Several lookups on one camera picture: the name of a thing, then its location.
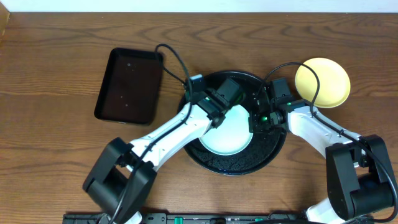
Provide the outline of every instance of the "robotic arm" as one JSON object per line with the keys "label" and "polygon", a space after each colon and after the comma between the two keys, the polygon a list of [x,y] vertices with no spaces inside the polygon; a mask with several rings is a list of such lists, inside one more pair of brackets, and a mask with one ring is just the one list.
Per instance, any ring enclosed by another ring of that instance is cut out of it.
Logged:
{"label": "robotic arm", "polygon": [[[132,140],[129,144],[119,138],[114,139],[105,147],[85,180],[83,189],[107,214],[114,213],[121,192],[124,189],[127,191],[116,223],[141,222],[138,210],[143,206],[160,166],[184,145],[221,125],[225,113],[242,95],[239,85],[233,80],[227,79],[217,90],[206,90],[202,85],[203,79],[196,78],[193,78],[195,91],[194,101],[191,102],[192,112],[185,124],[161,139],[142,161],[138,158],[145,148],[184,119],[189,103],[170,121],[140,139]],[[249,120],[250,131],[284,128],[306,140],[326,158],[328,198],[306,211],[309,221],[340,224],[344,220],[394,205],[392,189],[379,165],[351,140],[313,118],[308,102],[295,101],[285,79],[272,81],[264,93],[258,101],[258,113],[252,114]],[[319,112],[317,115],[366,145],[383,163],[396,186],[386,145],[380,137],[361,137],[343,129]],[[141,165],[135,175],[130,175],[128,179],[116,168],[116,165],[126,166],[132,171],[137,162]],[[356,166],[369,167],[369,173],[358,177],[354,169]]]}

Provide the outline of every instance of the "black round plate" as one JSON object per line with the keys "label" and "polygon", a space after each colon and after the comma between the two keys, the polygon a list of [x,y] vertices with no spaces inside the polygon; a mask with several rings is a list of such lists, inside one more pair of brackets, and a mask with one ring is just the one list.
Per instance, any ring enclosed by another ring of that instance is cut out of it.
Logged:
{"label": "black round plate", "polygon": [[[207,87],[217,89],[226,78],[232,78],[241,85],[246,97],[240,103],[248,112],[255,103],[254,95],[261,86],[262,80],[253,74],[239,71],[221,71],[205,76]],[[186,103],[185,97],[180,101],[178,111]],[[199,139],[185,146],[188,155],[204,168],[225,175],[250,174],[270,163],[279,153],[286,138],[283,129],[269,133],[254,133],[249,145],[241,152],[231,156],[221,156],[207,150]]]}

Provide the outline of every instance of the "white wall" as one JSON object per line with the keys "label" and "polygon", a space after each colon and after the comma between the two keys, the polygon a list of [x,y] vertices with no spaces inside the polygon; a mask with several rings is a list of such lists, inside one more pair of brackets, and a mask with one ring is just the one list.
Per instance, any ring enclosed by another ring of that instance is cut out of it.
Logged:
{"label": "white wall", "polygon": [[398,12],[398,0],[0,0],[10,12]]}

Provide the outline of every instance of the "wooden table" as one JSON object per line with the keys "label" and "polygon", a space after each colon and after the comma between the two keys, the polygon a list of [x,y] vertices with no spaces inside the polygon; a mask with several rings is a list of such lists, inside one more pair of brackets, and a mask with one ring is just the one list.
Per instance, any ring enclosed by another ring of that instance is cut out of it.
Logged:
{"label": "wooden table", "polygon": [[[322,112],[362,135],[378,134],[398,170],[398,15],[13,13],[0,53],[1,223],[61,223],[67,212],[99,212],[81,185],[105,145],[139,138],[174,116],[183,94],[164,75],[148,127],[97,120],[94,107],[110,51],[178,50],[192,74],[238,69],[260,77],[279,64],[326,57],[343,66],[351,94]],[[181,77],[166,53],[166,65]],[[294,88],[297,67],[287,77]],[[185,151],[160,169],[146,207],[171,213],[301,210],[326,194],[325,160],[289,135],[267,167],[214,174]],[[386,217],[391,210],[378,213]]]}

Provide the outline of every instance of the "yellow bowl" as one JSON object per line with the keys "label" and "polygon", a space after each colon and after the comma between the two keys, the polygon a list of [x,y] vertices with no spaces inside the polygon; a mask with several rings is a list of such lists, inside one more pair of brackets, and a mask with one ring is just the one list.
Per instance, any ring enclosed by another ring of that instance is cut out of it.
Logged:
{"label": "yellow bowl", "polygon": [[[313,58],[304,64],[311,67],[319,78],[320,89],[315,106],[333,108],[347,100],[351,84],[343,67],[327,58]],[[303,99],[312,101],[317,90],[317,79],[309,69],[304,66],[298,68],[295,85]]]}

